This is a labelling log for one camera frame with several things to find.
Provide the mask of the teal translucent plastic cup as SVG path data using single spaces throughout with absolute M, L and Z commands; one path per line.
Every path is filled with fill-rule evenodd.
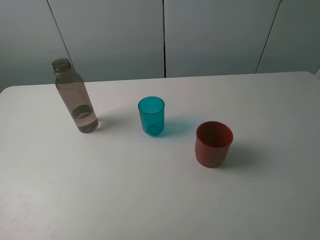
M 157 96 L 148 96 L 138 103 L 143 131 L 149 136 L 160 135 L 165 127 L 165 102 Z

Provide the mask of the smoky transparent plastic bottle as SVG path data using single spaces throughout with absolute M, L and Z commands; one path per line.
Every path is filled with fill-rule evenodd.
M 88 134 L 98 127 L 98 119 L 82 77 L 67 58 L 52 62 L 55 87 L 69 111 L 76 127 Z

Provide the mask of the red plastic cup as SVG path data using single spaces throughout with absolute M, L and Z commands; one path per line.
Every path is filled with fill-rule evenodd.
M 196 129 L 195 158 L 207 168 L 217 168 L 225 160 L 234 135 L 218 121 L 206 121 Z

